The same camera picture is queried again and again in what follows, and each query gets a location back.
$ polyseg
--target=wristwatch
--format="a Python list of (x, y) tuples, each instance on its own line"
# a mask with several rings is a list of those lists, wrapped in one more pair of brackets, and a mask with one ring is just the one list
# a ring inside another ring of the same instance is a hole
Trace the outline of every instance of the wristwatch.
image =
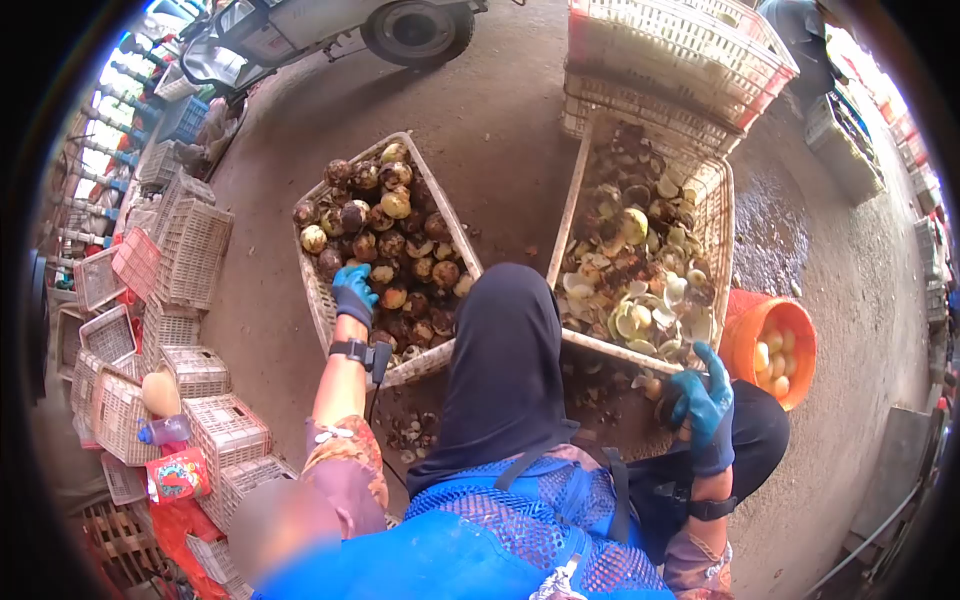
[(688, 500), (686, 513), (702, 521), (714, 521), (727, 516), (736, 508), (736, 496), (732, 495), (723, 502), (712, 500)]
[(333, 354), (344, 354), (347, 360), (357, 361), (363, 365), (364, 371), (371, 371), (373, 369), (373, 348), (356, 338), (331, 344), (330, 355), (332, 356)]

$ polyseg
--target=rubber glove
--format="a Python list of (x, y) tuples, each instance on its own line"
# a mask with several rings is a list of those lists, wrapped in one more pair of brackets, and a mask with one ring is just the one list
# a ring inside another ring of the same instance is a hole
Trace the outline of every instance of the rubber glove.
[(379, 296), (367, 285), (370, 265), (343, 267), (333, 277), (333, 298), (337, 301), (337, 316), (350, 315), (371, 329), (373, 305)]
[(683, 371), (670, 378), (682, 391), (673, 407), (674, 423), (682, 423), (690, 415), (690, 451), (693, 474), (709, 477), (733, 464), (733, 389), (730, 375), (720, 357), (703, 342), (693, 345), (710, 375), (709, 393), (700, 374)]

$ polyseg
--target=water bottle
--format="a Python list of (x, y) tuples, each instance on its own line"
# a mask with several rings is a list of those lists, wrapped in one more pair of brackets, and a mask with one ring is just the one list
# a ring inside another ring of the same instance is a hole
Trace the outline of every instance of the water bottle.
[(144, 444), (164, 445), (183, 442), (190, 438), (190, 423), (186, 415), (174, 415), (166, 419), (152, 420), (140, 429), (136, 438)]

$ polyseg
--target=orange bucket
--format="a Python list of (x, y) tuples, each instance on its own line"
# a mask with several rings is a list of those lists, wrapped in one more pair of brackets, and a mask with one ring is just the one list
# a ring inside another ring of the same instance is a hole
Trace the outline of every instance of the orange bucket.
[(817, 366), (817, 331), (802, 306), (789, 298), (731, 290), (720, 358), (732, 379), (757, 385), (754, 350), (768, 319), (775, 320), (778, 329), (791, 329), (797, 339), (793, 349), (797, 370), (790, 377), (790, 391), (780, 398), (780, 406), (789, 411), (804, 401)]

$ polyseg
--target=tire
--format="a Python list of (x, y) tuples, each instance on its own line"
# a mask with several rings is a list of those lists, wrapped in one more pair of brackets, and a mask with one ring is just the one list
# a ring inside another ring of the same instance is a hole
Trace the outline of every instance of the tire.
[(474, 27), (467, 4), (436, 6), (424, 0), (400, 0), (374, 11), (360, 26), (360, 36), (386, 62), (436, 67), (463, 54)]

